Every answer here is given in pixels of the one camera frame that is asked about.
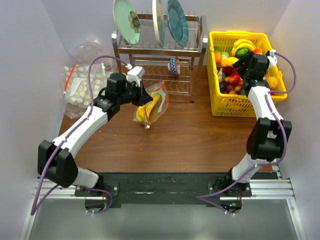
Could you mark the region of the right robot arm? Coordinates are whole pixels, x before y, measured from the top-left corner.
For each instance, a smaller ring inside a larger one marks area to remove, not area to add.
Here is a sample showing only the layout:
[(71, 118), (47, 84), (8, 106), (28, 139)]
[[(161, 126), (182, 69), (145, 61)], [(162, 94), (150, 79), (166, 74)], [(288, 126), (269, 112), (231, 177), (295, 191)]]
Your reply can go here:
[(264, 79), (275, 66), (275, 53), (268, 55), (250, 52), (233, 64), (243, 80), (243, 89), (253, 106), (256, 123), (246, 142), (246, 154), (225, 177), (223, 192), (233, 197), (244, 191), (253, 175), (261, 168), (276, 165), (284, 158), (292, 131), (292, 123), (277, 111), (272, 90)]

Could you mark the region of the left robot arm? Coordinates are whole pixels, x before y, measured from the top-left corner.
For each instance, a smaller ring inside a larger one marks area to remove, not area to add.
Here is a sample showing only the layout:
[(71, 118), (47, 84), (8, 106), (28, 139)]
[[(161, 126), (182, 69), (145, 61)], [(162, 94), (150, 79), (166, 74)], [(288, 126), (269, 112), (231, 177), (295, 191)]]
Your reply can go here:
[(144, 73), (141, 67), (134, 67), (127, 74), (111, 74), (106, 87), (99, 91), (93, 105), (76, 123), (54, 140), (40, 143), (37, 172), (42, 179), (46, 178), (63, 188), (71, 185), (86, 187), (92, 196), (103, 192), (104, 184), (99, 181), (99, 175), (78, 167), (75, 157), (93, 133), (120, 111), (121, 105), (139, 107), (153, 100), (143, 85)]

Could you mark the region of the clear orange zip bag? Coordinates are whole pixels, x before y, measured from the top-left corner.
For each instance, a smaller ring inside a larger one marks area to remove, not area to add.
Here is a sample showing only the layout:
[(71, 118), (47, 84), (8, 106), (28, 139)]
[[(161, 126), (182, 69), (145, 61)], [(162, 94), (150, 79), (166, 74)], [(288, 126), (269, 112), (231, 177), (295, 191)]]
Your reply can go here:
[(144, 125), (144, 128), (148, 130), (166, 112), (170, 100), (164, 80), (148, 86), (145, 90), (152, 97), (152, 101), (136, 107), (133, 121)]

